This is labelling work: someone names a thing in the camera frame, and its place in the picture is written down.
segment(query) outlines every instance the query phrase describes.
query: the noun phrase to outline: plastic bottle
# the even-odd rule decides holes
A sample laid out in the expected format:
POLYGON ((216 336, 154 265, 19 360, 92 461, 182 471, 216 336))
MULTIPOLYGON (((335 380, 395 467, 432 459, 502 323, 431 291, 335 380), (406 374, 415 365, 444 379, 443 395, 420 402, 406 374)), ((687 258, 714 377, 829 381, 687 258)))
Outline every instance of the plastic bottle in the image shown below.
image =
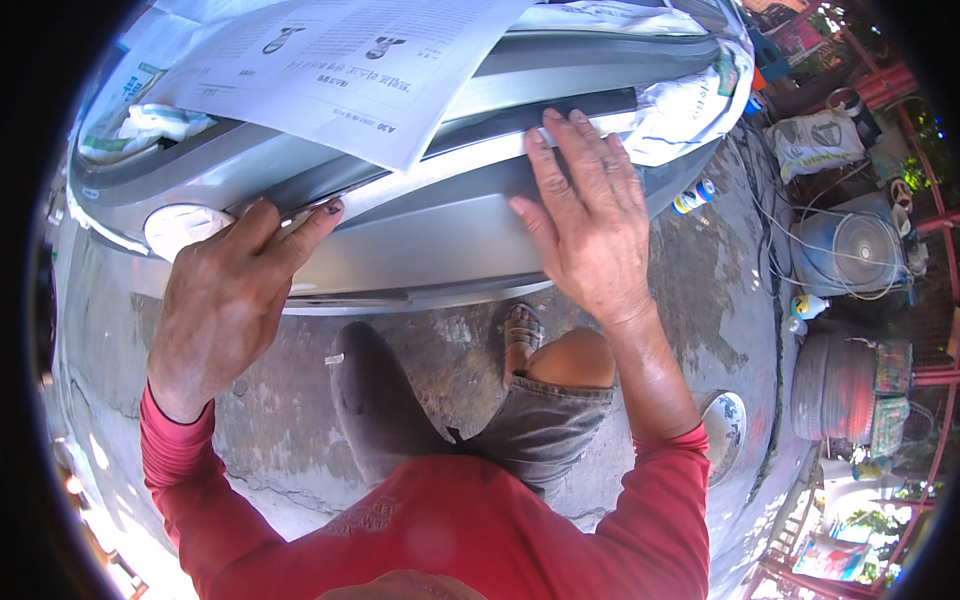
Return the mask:
POLYGON ((706 204, 713 200, 713 194, 716 188, 711 180, 698 181, 696 185, 683 192, 674 199, 673 209, 679 215, 685 215, 697 206, 706 204))
POLYGON ((794 335, 806 335, 806 321, 790 315, 786 318, 786 329, 794 335))
POLYGON ((804 321, 813 319, 828 308, 830 308, 830 300, 817 298, 812 294, 795 296, 794 299, 790 301, 790 314, 804 321))

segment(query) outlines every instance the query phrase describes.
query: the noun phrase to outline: concrete ground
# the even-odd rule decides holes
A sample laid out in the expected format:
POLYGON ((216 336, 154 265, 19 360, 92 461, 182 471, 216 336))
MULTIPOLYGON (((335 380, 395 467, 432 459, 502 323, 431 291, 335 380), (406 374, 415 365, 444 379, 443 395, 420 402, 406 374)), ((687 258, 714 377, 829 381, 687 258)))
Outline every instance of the concrete ground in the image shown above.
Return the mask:
MULTIPOLYGON (((740 130, 732 137, 741 144, 751 139, 740 130)), ((745 156, 748 171, 770 177, 758 147, 745 156)), ((747 406, 740 458, 708 494, 711 597, 726 598, 735 596, 765 548, 809 443, 793 436, 789 411, 781 410, 788 405, 798 347, 785 330, 778 335, 778 307, 790 290, 771 299, 764 291, 769 276, 759 282, 761 222, 731 140, 704 176, 718 189, 712 203, 654 220, 649 277, 667 338, 698 401, 731 390, 747 406)), ((772 190, 772 184, 760 189, 772 190)), ((137 405, 159 301, 124 292, 89 233, 69 219, 61 226, 58 252, 58 365, 47 399, 52 434, 71 447, 92 503, 118 532, 120 553, 156 591, 189 597, 189 582, 178 572, 140 467, 137 405)), ((596 328, 556 289, 525 301, 540 312, 548 341, 575 326, 596 328)), ((498 327, 508 305, 364 320, 397 351, 438 429, 457 427, 466 438, 482 429, 503 399, 498 327)), ((336 332, 351 320, 284 316, 270 350, 217 397, 214 446, 230 484, 287 539, 322 526, 364 495, 330 402, 323 360, 336 332)), ((633 464, 621 400, 552 502, 585 531, 615 506, 620 477, 633 464)))

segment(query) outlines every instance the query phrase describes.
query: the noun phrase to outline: stacked tires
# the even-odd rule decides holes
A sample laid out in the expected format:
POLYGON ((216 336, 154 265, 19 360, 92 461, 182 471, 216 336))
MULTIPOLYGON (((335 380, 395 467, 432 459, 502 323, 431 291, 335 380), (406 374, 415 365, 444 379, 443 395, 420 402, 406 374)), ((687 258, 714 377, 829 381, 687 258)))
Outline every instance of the stacked tires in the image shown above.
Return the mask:
POLYGON ((793 431, 807 440, 847 438, 870 442, 874 415, 876 351, 842 335, 806 338, 793 375, 793 431))

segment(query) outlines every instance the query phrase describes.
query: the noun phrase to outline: gray shorts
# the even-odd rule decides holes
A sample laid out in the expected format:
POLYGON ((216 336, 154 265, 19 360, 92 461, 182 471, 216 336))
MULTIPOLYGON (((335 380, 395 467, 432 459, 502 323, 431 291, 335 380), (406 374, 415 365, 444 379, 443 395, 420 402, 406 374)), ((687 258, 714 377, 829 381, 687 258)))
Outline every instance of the gray shorts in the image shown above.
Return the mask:
POLYGON ((510 391, 476 436, 451 444, 423 413, 406 372, 386 341, 365 323, 344 327, 331 366, 337 415, 369 486, 406 461, 429 454, 469 454, 493 461, 549 498, 610 412, 613 389, 567 388, 515 372, 510 391))

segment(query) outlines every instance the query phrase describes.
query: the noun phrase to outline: silver car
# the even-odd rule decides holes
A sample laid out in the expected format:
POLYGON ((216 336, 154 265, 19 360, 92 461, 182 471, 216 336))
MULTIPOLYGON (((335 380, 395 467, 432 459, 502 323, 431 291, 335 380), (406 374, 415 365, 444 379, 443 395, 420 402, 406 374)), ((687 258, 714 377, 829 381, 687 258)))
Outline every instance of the silver car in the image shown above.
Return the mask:
MULTIPOLYGON (((364 211, 351 209, 297 273, 287 313, 420 310, 527 294, 550 282, 506 203, 514 194, 537 197, 527 158, 517 153, 519 137, 546 107, 580 108, 598 129, 628 132, 634 86, 706 68, 717 38, 735 37, 742 27, 728 0, 673 5, 708 33, 508 32, 449 107, 416 178, 224 119, 181 143, 158 143, 106 166, 84 159, 75 144, 67 185, 97 222, 98 251, 118 279, 149 296, 162 296, 170 263, 115 242, 149 248, 144 225, 159 208, 202 204, 239 215, 265 196, 293 216, 336 195, 364 211)), ((693 182, 718 143, 660 167, 637 166, 651 216, 693 182)))

